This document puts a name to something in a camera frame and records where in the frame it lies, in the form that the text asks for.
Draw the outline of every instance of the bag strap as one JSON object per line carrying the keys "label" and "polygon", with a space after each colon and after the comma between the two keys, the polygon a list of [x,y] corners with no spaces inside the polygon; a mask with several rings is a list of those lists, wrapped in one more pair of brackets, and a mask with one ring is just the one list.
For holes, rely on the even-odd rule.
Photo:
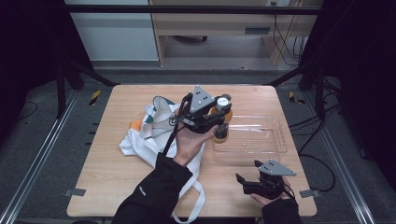
{"label": "bag strap", "polygon": [[194,207],[192,208],[192,211],[190,213],[189,218],[187,219],[187,221],[181,221],[180,218],[178,218],[178,216],[176,215],[175,211],[172,212],[172,217],[174,218],[174,220],[177,223],[180,224],[190,224],[191,222],[193,222],[196,218],[198,218],[199,213],[201,212],[202,207],[204,206],[205,203],[205,191],[204,188],[202,187],[201,183],[198,180],[195,180],[192,183],[192,186],[198,190],[199,192],[199,196],[197,199],[197,202],[195,203]]}

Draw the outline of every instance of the wire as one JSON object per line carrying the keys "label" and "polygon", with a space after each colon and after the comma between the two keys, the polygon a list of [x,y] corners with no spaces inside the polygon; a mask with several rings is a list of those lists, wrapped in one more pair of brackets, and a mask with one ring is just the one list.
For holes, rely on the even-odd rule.
{"label": "wire", "polygon": [[[299,53],[296,53],[295,52],[295,50],[296,50],[296,43],[297,43],[297,39],[299,39],[299,38],[301,38],[300,39],[300,47],[299,47]],[[301,36],[301,37],[299,37],[299,36],[296,36],[296,37],[294,37],[294,43],[293,43],[293,56],[294,56],[294,58],[298,61],[298,62],[300,62],[300,60],[301,60],[301,58],[302,58],[302,56],[303,56],[303,51],[304,51],[304,42],[305,42],[305,37],[304,36]]]}
{"label": "wire", "polygon": [[334,174],[334,172],[332,171],[332,168],[330,168],[329,165],[327,165],[324,161],[322,161],[322,160],[320,160],[320,159],[318,159],[318,158],[316,158],[316,157],[314,157],[314,156],[308,155],[308,154],[300,154],[299,156],[300,156],[300,157],[311,158],[311,159],[313,159],[313,160],[315,160],[315,161],[318,161],[319,163],[321,163],[322,165],[324,165],[324,166],[329,170],[329,172],[332,174],[332,184],[331,184],[328,188],[326,188],[326,189],[319,189],[319,188],[314,188],[314,187],[311,187],[311,186],[309,186],[309,188],[311,188],[311,189],[317,189],[317,190],[319,190],[319,191],[321,191],[321,192],[329,192],[330,190],[332,190],[332,189],[335,187],[335,183],[336,183],[335,174]]}
{"label": "wire", "polygon": [[183,130],[186,126],[181,127],[179,130],[176,131],[176,133],[180,132],[181,130]]}
{"label": "wire", "polygon": [[35,102],[30,102],[30,101],[27,101],[27,102],[25,102],[26,104],[32,104],[32,105],[34,105],[35,106],[35,109],[33,110],[33,112],[31,112],[30,114],[28,114],[28,115],[26,115],[26,116],[23,116],[23,117],[20,117],[20,118],[17,118],[17,119],[26,119],[26,118],[29,118],[30,116],[32,116],[36,111],[37,111],[37,109],[38,109],[38,105],[35,103]]}
{"label": "wire", "polygon": [[279,45],[276,43],[275,32],[278,31],[279,34],[280,34],[280,37],[282,38],[283,43],[285,44],[286,49],[288,50],[289,55],[291,56],[290,51],[289,51],[289,48],[288,48],[288,46],[286,45],[286,41],[285,41],[285,39],[283,38],[283,35],[280,33],[280,31],[279,31],[279,29],[278,29],[278,27],[277,27],[276,15],[274,15],[274,29],[275,29],[275,30],[274,30],[274,34],[273,34],[274,43],[275,43],[275,45],[276,45],[277,50],[279,50],[280,56],[282,56],[283,61],[285,62],[285,64],[290,65],[290,66],[296,66],[296,65],[298,65],[298,64],[288,63],[288,62],[286,61],[286,59],[285,59],[285,56],[284,56],[283,53],[282,53],[282,50],[280,50]]}
{"label": "wire", "polygon": [[[330,111],[331,109],[334,109],[334,108],[336,108],[336,107],[339,106],[339,105],[340,105],[340,104],[332,105],[331,107],[325,109],[325,112],[328,112],[328,111]],[[310,120],[312,120],[312,119],[317,119],[317,118],[318,118],[318,115],[316,115],[316,116],[314,116],[314,117],[312,117],[312,118],[303,120],[303,121],[301,121],[301,122],[298,122],[298,123],[296,123],[296,124],[289,125],[289,128],[293,128],[293,127],[302,125],[302,124],[307,123],[308,121],[310,121]]]}
{"label": "wire", "polygon": [[311,135],[313,133],[294,133],[292,134],[292,136],[307,136],[307,135]]}
{"label": "wire", "polygon": [[295,202],[295,204],[298,204],[297,201],[296,201],[296,195],[294,194],[293,189],[292,189],[289,185],[287,185],[287,184],[285,184],[285,186],[288,187],[288,189],[290,190],[291,193],[289,193],[289,192],[288,192],[287,190],[285,190],[285,189],[283,189],[283,192],[285,192],[291,199],[293,199],[293,201]]}
{"label": "wire", "polygon": [[312,121],[312,122],[310,122],[310,123],[305,124],[304,126],[298,128],[298,129],[293,129],[293,130],[290,130],[290,131],[291,131],[291,132],[294,132],[294,131],[300,130],[300,129],[305,128],[306,126],[312,125],[312,124],[314,124],[314,123],[316,123],[316,122],[318,122],[317,119],[314,120],[314,121]]}
{"label": "wire", "polygon": [[187,94],[185,97],[183,97],[183,99],[181,100],[181,103],[180,103],[180,108],[178,109],[178,113],[177,113],[177,122],[176,123],[174,123],[174,125],[173,126],[175,126],[174,127],[174,130],[172,131],[172,133],[171,133],[171,135],[169,136],[169,138],[168,138],[168,141],[166,142],[166,145],[165,145],[165,148],[163,149],[163,155],[165,155],[166,156],[166,154],[168,153],[168,151],[169,151],[169,148],[170,148],[170,146],[172,145],[172,142],[173,142],[173,140],[175,140],[175,137],[176,137],[176,134],[177,134],[177,132],[179,132],[180,130],[182,130],[183,128],[181,128],[180,130],[178,129],[178,124],[180,123],[180,121],[181,121],[181,118],[182,118],[182,116],[183,116],[183,112],[184,112],[184,104],[186,104],[186,102],[187,102],[187,100],[189,99],[189,98],[191,98],[192,97],[192,93],[191,92],[189,92],[189,94]]}
{"label": "wire", "polygon": [[324,121],[322,120],[321,123],[319,124],[319,126],[317,127],[317,129],[312,133],[312,135],[308,138],[308,140],[304,143],[304,145],[300,148],[300,150],[298,151],[298,155],[300,155],[303,150],[305,149],[305,147],[308,145],[308,143],[311,142],[311,140],[314,138],[314,136],[320,131],[321,128],[323,128],[324,126]]}
{"label": "wire", "polygon": [[335,95],[336,93],[337,93],[337,92],[335,92],[335,91],[332,91],[332,92],[327,93],[327,94],[323,97],[323,100],[326,100],[327,97],[329,97],[329,96],[331,96],[331,95]]}
{"label": "wire", "polygon": [[173,117],[169,118],[169,125],[175,126],[179,124],[184,119],[183,115],[174,115]]}

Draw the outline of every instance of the wooden table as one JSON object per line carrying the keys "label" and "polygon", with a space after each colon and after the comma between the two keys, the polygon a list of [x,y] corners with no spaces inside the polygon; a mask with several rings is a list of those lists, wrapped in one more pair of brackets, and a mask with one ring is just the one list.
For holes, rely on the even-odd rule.
{"label": "wooden table", "polygon": [[[309,189],[303,167],[291,138],[290,130],[278,100],[276,90],[269,86],[201,86],[213,96],[229,93],[233,97],[233,114],[270,116],[280,119],[288,152],[280,153],[280,163],[297,173],[288,177],[300,205],[301,216],[317,212],[314,200],[301,198],[299,191]],[[110,95],[106,110],[84,163],[76,189],[85,189],[84,196],[73,195],[67,208],[71,217],[113,217],[120,203],[152,168],[136,156],[124,156],[119,144],[124,139],[129,123],[144,116],[144,105],[152,104],[155,95],[175,103],[189,92],[193,85],[120,85]],[[206,201],[200,217],[260,217],[261,207],[245,195],[235,179],[238,173],[257,182],[259,172],[251,164],[224,163],[213,160],[213,145],[206,144],[201,162],[199,181],[205,189]],[[177,214],[187,217],[198,193],[190,189],[177,205]]]}

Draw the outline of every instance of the clear plastic container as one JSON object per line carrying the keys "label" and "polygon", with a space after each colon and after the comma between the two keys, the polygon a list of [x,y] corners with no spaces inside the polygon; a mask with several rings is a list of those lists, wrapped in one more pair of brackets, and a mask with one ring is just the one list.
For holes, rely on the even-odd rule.
{"label": "clear plastic container", "polygon": [[214,144],[214,161],[279,161],[288,151],[277,117],[233,116],[225,143]]}

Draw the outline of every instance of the canvas bag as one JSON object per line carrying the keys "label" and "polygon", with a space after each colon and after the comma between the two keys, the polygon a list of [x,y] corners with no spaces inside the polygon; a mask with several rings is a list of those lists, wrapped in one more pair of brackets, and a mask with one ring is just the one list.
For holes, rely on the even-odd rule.
{"label": "canvas bag", "polygon": [[[174,116],[175,110],[179,107],[180,105],[176,105],[166,98],[155,96],[153,99],[153,105],[145,106],[146,115],[141,122],[141,129],[136,130],[134,128],[130,128],[125,138],[121,141],[120,149],[122,153],[125,156],[137,155],[152,167],[155,167],[157,154],[159,152],[163,152],[169,136],[174,130],[174,126],[169,124],[169,118]],[[187,165],[189,170],[192,172],[192,177],[186,185],[184,185],[179,194],[179,198],[181,198],[190,187],[193,187],[199,192],[199,197],[195,206],[192,208],[187,221],[181,221],[175,211],[172,213],[172,217],[178,223],[191,223],[194,221],[198,217],[204,205],[205,191],[201,183],[197,180],[204,148],[205,144],[202,145],[201,150]],[[172,145],[169,147],[166,157],[174,158],[176,153],[177,144],[176,140],[174,140]]]}

